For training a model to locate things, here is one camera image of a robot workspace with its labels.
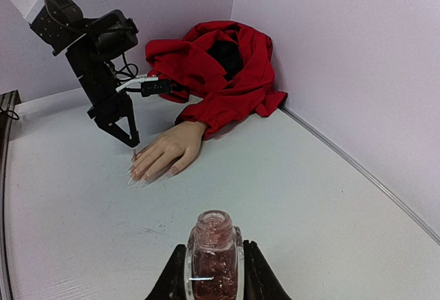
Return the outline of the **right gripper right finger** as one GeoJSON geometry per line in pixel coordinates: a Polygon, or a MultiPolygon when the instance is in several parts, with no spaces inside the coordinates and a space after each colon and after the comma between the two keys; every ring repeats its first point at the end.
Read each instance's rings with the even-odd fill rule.
{"type": "Polygon", "coordinates": [[[258,244],[245,240],[244,295],[246,300],[292,300],[276,278],[258,244]]]}

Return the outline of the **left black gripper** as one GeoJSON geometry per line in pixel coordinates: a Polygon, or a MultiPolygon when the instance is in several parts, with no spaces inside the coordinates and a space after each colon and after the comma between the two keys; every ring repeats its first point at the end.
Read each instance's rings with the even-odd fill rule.
{"type": "Polygon", "coordinates": [[[86,95],[92,104],[87,113],[99,128],[130,148],[139,145],[140,137],[135,123],[133,102],[128,94],[125,92],[106,94],[90,89],[86,91],[86,95]],[[117,121],[122,118],[127,119],[128,133],[117,125],[117,121]]]}

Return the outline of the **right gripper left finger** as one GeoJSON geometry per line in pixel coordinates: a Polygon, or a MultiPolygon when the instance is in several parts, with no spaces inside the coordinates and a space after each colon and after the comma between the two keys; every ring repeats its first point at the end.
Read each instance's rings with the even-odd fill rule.
{"type": "Polygon", "coordinates": [[[161,275],[146,300],[185,300],[184,260],[186,247],[175,247],[161,275]]]}

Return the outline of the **white nail polish cap brush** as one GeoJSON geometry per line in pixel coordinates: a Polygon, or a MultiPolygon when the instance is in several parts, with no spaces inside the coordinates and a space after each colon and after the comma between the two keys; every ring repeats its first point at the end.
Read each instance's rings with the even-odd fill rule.
{"type": "Polygon", "coordinates": [[[132,161],[136,161],[138,157],[138,153],[137,153],[137,149],[134,148],[133,149],[133,156],[132,156],[132,161]]]}

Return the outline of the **nail polish glass bottle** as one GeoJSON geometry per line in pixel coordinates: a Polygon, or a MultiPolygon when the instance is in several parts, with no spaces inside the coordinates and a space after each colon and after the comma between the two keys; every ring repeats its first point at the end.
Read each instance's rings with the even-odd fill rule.
{"type": "Polygon", "coordinates": [[[218,210],[200,214],[186,246],[186,298],[243,299],[244,265],[241,230],[230,215],[218,210]]]}

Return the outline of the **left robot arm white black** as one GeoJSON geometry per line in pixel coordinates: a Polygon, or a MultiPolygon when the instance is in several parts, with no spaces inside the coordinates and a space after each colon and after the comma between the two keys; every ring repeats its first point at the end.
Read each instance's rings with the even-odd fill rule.
{"type": "Polygon", "coordinates": [[[88,19],[73,0],[9,0],[30,29],[65,56],[92,106],[97,126],[130,148],[140,142],[133,103],[113,60],[138,44],[138,28],[121,10],[88,19]]]}

